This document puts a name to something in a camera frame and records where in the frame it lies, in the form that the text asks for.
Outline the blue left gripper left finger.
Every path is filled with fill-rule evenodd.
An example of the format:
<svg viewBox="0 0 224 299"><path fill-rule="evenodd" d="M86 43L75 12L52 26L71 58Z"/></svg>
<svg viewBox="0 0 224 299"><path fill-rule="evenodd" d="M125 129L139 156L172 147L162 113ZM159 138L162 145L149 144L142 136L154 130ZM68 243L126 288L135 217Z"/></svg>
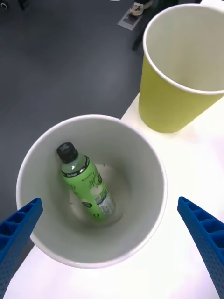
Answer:
<svg viewBox="0 0 224 299"><path fill-rule="evenodd" d="M35 198L0 224L0 298L15 273L23 247L30 238L41 214L42 201Z"/></svg>

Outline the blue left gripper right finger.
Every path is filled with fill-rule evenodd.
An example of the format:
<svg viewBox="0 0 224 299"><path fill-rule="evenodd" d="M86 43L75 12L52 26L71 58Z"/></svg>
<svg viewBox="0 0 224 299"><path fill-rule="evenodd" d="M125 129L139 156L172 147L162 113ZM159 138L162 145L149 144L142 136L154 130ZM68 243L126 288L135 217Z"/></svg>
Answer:
<svg viewBox="0 0 224 299"><path fill-rule="evenodd" d="M219 297L224 298L224 224L185 197L178 199L177 211L196 244Z"/></svg>

